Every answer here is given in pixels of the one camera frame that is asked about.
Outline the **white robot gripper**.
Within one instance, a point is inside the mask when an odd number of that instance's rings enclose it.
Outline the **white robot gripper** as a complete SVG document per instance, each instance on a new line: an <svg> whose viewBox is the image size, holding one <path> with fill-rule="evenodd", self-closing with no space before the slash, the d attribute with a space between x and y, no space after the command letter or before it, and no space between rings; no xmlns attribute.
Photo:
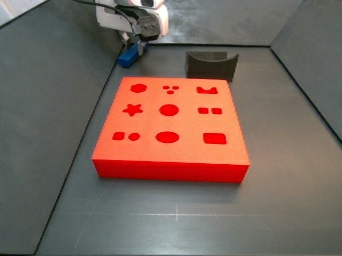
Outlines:
<svg viewBox="0 0 342 256"><path fill-rule="evenodd" d="M136 36L137 54L141 56L148 49L148 41L168 33L164 0L94 0L94 4L98 25L122 32L122 42L130 41L129 35Z"/></svg>

